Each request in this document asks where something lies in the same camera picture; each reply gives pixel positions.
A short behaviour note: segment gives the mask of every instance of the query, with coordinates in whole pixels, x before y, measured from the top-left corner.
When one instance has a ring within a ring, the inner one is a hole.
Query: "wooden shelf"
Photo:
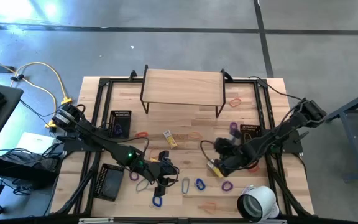
[[[224,74],[181,70],[148,69],[145,67],[140,100],[146,114],[149,103],[178,105],[224,106]]]

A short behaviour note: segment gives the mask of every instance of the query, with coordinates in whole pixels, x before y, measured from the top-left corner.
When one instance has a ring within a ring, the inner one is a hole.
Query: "desk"
[[[98,83],[100,77],[84,77],[78,103],[86,106],[85,116],[90,120],[93,115]],[[285,93],[284,81],[281,78],[268,79],[268,83],[278,91]],[[259,125],[258,113],[255,105],[254,88],[245,84],[226,84],[226,104],[234,98],[240,98],[241,104],[237,107],[226,105],[219,116],[215,118],[215,111],[210,106],[193,105],[167,105],[154,104],[153,113],[145,114],[142,103],[139,100],[141,83],[115,83],[112,88],[112,96],[109,110],[131,110],[131,136],[141,131],[149,133],[150,145],[145,157],[155,157],[162,150],[169,149],[169,145],[163,136],[163,132],[170,130],[178,143],[178,147],[170,150],[170,159],[175,166],[180,168],[180,182],[167,188],[167,194],[163,196],[161,208],[155,208],[152,204],[152,196],[155,185],[149,185],[147,190],[137,193],[137,182],[129,179],[129,173],[125,171],[121,188],[115,202],[109,202],[98,198],[94,199],[92,216],[109,217],[241,217],[236,208],[238,196],[244,187],[253,185],[269,186],[266,163],[264,159],[259,161],[259,171],[250,173],[240,170],[229,177],[219,179],[206,168],[206,159],[200,150],[200,140],[189,134],[198,132],[203,139],[214,141],[217,137],[229,138],[229,125],[232,121],[240,124]],[[289,105],[286,96],[279,95],[269,90],[275,123],[278,124],[288,112]],[[104,106],[106,89],[103,91],[101,108]],[[262,99],[264,114],[267,114],[264,98]],[[98,125],[101,122],[103,110],[98,113]],[[136,140],[131,145],[142,149],[143,140]],[[209,157],[218,157],[211,146],[205,144]],[[51,212],[57,211],[69,199],[78,185],[84,152],[75,152],[63,161],[55,195],[53,197]],[[115,164],[107,152],[102,153],[100,166],[103,163]],[[298,201],[313,213],[308,184],[303,166],[293,155],[283,155],[283,164],[287,178],[288,188]],[[187,195],[181,193],[181,180],[190,178],[190,189]],[[202,178],[206,184],[206,190],[199,192],[193,186],[196,178]],[[230,180],[234,189],[223,192],[221,184]],[[86,205],[88,187],[84,191],[83,210]],[[281,191],[278,190],[279,206],[283,209]],[[207,202],[216,203],[216,209],[205,209]]]

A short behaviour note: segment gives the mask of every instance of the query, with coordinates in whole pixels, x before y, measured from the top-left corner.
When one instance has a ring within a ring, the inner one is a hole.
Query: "metal clamp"
[[[129,178],[130,178],[130,180],[137,181],[137,180],[139,180],[139,174],[138,174],[138,173],[134,173],[134,172],[130,172],[130,173],[129,173]]]
[[[160,199],[160,203],[155,202],[156,198]],[[158,207],[158,208],[161,207],[161,205],[162,205],[162,197],[161,196],[153,196],[153,205]]]
[[[147,182],[146,186],[143,187],[143,188],[141,188],[141,189],[139,189],[139,185],[140,185],[141,183],[143,183],[143,181],[145,181],[145,180],[146,180],[146,182]],[[141,192],[142,190],[145,190],[148,186],[149,186],[149,181],[148,181],[147,179],[143,179],[142,181],[140,181],[139,183],[137,183],[137,185],[136,185],[136,192]]]
[[[187,194],[189,192],[189,185],[190,185],[190,179],[188,177],[183,178],[183,180],[181,180],[181,192],[183,194]]]
[[[198,190],[204,190],[206,188],[206,185],[204,184],[203,180],[201,180],[200,178],[196,179],[194,185],[197,187]]]
[[[222,190],[223,191],[226,191],[226,192],[228,192],[228,191],[230,191],[231,189],[233,189],[233,183],[232,182],[230,182],[230,181],[225,181],[225,182],[223,182],[223,184],[222,184]]]

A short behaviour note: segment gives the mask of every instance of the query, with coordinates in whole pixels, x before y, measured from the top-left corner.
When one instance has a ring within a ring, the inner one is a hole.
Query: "gray metal frame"
[[[358,141],[358,140],[356,140],[357,136],[354,134],[355,130],[353,130],[351,128],[349,118],[348,118],[348,114],[354,114],[354,113],[358,112],[358,111],[355,111],[355,109],[358,109],[358,97],[356,99],[350,101],[349,103],[345,104],[344,106],[340,107],[336,111],[332,112],[331,114],[327,115],[325,120],[327,123],[330,123],[335,118],[341,119],[343,127],[346,132],[347,139],[349,140],[350,147],[354,151],[355,158],[357,159],[356,162],[357,162],[357,168],[358,168],[358,147],[356,144],[356,141]],[[345,182],[350,182],[352,180],[358,180],[358,171],[356,174],[344,175],[343,179]]]

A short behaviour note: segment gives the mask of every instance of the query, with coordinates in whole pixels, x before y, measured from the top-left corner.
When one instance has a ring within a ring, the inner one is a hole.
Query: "blue carabiner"
[[[155,202],[155,199],[156,199],[156,198],[159,198],[159,199],[160,199],[160,203],[156,203],[156,202]],[[156,206],[156,207],[158,207],[158,208],[161,207],[161,205],[162,205],[162,197],[161,197],[161,196],[153,196],[153,205]]]
[[[194,183],[194,185],[196,185],[198,190],[204,190],[206,185],[204,184],[203,180],[201,180],[200,178],[196,179],[196,182]]]

